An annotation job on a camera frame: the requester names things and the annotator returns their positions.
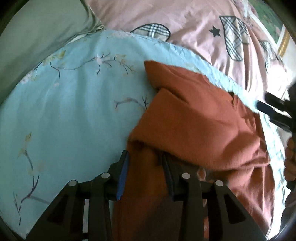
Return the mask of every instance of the orange cloth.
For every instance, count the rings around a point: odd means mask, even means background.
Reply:
[[[169,208],[160,151],[205,168],[212,179],[227,180],[266,234],[275,184],[259,115],[204,75],[154,61],[146,61],[145,69],[159,92],[128,138],[130,166],[114,206],[115,240],[178,239],[170,235],[178,234],[181,206]],[[162,230],[170,239],[152,238]]]

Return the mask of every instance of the pink duvet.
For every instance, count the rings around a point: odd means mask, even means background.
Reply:
[[[106,28],[130,32],[158,23],[170,31],[168,42],[202,56],[262,99],[264,91],[282,97],[284,65],[268,37],[237,8],[238,0],[86,0]]]

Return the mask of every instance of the gray pillowcase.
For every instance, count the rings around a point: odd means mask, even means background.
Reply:
[[[44,58],[102,28],[84,0],[29,0],[0,35],[0,104]]]

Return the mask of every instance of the light blue bedsheet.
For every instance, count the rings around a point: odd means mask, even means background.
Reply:
[[[0,215],[20,236],[26,237],[69,180],[91,180],[118,161],[156,94],[145,60],[203,73],[256,111],[245,90],[182,47],[111,30],[66,45],[28,73],[0,107]],[[279,221],[284,150],[276,127],[263,114],[261,120]]]

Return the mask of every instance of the painting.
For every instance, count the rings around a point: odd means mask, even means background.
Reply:
[[[267,29],[282,57],[287,49],[290,35],[277,14],[263,0],[249,0],[251,11]]]

